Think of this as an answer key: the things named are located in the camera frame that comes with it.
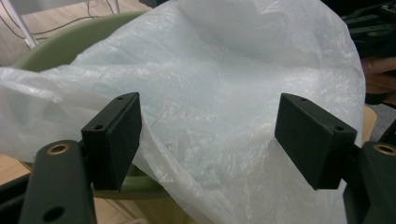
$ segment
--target plastic bag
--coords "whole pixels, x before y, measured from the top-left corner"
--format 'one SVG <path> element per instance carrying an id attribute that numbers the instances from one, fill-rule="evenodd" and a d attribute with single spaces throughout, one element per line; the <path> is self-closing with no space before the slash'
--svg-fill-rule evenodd
<path id="1" fill-rule="evenodd" d="M 17 159 L 79 140 L 111 98 L 139 91 L 134 164 L 196 221 L 346 222 L 342 189 L 313 191 L 274 138 L 281 92 L 361 130 L 358 53 L 318 0 L 168 2 L 71 65 L 40 74 L 2 68 L 0 86 L 1 150 Z"/>

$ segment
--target black wire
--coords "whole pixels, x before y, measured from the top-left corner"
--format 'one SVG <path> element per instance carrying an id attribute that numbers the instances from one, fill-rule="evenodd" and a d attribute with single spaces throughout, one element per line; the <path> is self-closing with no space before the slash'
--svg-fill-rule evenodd
<path id="1" fill-rule="evenodd" d="M 1 4 L 3 5 L 3 8 L 4 8 L 4 10 L 6 11 L 6 13 L 8 14 L 8 16 L 9 16 L 9 18 L 12 20 L 12 22 L 14 22 L 14 24 L 18 27 L 18 28 L 20 28 L 21 29 L 21 27 L 12 19 L 12 17 L 9 15 L 9 13 L 8 13 L 8 10 L 6 9 L 6 7 L 4 6 L 4 3 L 3 3 L 3 1 L 2 0 L 0 0 L 0 2 L 1 2 Z M 65 27 L 66 25 L 69 25 L 69 24 L 71 24 L 71 23 L 73 23 L 73 22 L 76 22 L 76 21 L 80 21 L 80 20 L 84 20 L 84 19 L 94 19 L 94 18 L 96 18 L 96 17 L 94 17 L 94 16 L 88 16 L 88 17 L 81 17 L 81 18 L 78 18 L 78 19 L 75 19 L 75 20 L 73 20 L 73 21 L 70 21 L 70 22 L 68 22 L 68 23 L 66 23 L 66 24 L 63 24 L 63 25 L 61 25 L 61 26 L 58 26 L 58 27 L 55 27 L 55 28 L 53 28 L 53 29 L 50 29 L 50 30 L 48 30 L 48 31 L 44 31 L 44 32 L 38 32 L 38 33 L 33 33 L 33 32 L 31 32 L 31 34 L 32 35 L 43 35 L 43 34 L 46 34 L 46 33 L 49 33 L 49 32 L 52 32 L 52 31 L 55 31 L 55 30 L 59 30 L 59 29 L 61 29 L 61 28 L 63 28 L 63 27 Z"/>
<path id="2" fill-rule="evenodd" d="M 98 18 L 98 16 L 92 16 L 92 15 L 91 15 L 91 12 L 90 12 L 90 0 L 87 1 L 87 12 L 88 12 L 88 15 L 89 15 L 91 18 Z"/>
<path id="3" fill-rule="evenodd" d="M 9 15 L 9 12 L 8 12 L 8 10 L 7 10 L 7 8 L 6 8 L 6 6 L 4 6 L 4 3 L 3 3 L 3 1 L 2 0 L 0 0 L 0 2 L 1 2 L 1 5 L 3 5 L 3 8 L 4 8 L 4 10 L 6 11 L 6 13 L 7 13 L 7 15 L 9 16 L 9 18 L 12 20 L 12 22 L 14 22 L 14 24 L 18 27 L 18 28 L 20 28 L 21 29 L 21 27 L 14 21 L 14 19 L 12 19 L 12 17 L 11 17 L 11 15 Z"/>
<path id="4" fill-rule="evenodd" d="M 24 39 L 24 37 L 18 35 L 17 33 L 15 33 L 14 30 L 11 29 L 11 27 L 9 27 L 9 25 L 6 23 L 6 21 L 3 19 L 3 17 L 0 16 L 0 19 L 3 21 L 3 23 L 6 25 L 6 27 L 8 27 L 8 29 L 17 37 L 19 37 L 20 39 Z"/>
<path id="5" fill-rule="evenodd" d="M 106 0 L 106 1 L 107 1 L 108 7 L 110 8 L 111 13 L 113 13 L 113 15 L 114 15 L 113 8 L 112 8 L 111 5 L 108 3 L 108 0 Z"/>
<path id="6" fill-rule="evenodd" d="M 40 33 L 32 33 L 32 35 L 43 35 L 43 34 L 46 34 L 46 33 L 52 32 L 52 31 L 59 30 L 59 29 L 65 27 L 66 25 L 70 25 L 73 22 L 80 21 L 80 20 L 85 20 L 85 19 L 92 19 L 92 17 L 81 17 L 81 18 L 75 19 L 73 21 L 70 21 L 70 22 L 68 22 L 66 24 L 63 24 L 61 26 L 55 27 L 55 28 L 53 28 L 51 30 L 48 30 L 48 31 L 44 31 L 44 32 L 40 32 Z"/>

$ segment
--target mounting hole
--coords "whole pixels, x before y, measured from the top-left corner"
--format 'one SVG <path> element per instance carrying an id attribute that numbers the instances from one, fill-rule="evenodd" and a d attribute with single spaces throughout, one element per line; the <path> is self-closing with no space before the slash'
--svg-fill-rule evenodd
<path id="1" fill-rule="evenodd" d="M 44 216 L 44 222 L 52 222 L 60 218 L 64 214 L 64 209 L 62 207 L 54 207 L 49 210 Z"/>
<path id="2" fill-rule="evenodd" d="M 374 145 L 374 148 L 383 154 L 386 154 L 389 156 L 396 156 L 396 148 L 394 148 L 394 147 L 376 144 L 376 145 Z"/>
<path id="3" fill-rule="evenodd" d="M 103 129 L 103 125 L 95 125 L 95 126 L 93 126 L 93 129 L 94 130 L 96 130 L 96 131 L 99 131 L 99 130 L 102 130 Z"/>
<path id="4" fill-rule="evenodd" d="M 344 130 L 344 128 L 341 127 L 341 126 L 335 126 L 334 129 L 337 130 L 337 131 L 343 131 Z"/>
<path id="5" fill-rule="evenodd" d="M 50 147 L 47 150 L 47 153 L 50 154 L 51 156 L 53 155 L 58 155 L 66 152 L 70 146 L 68 144 L 58 144 L 56 146 Z"/>

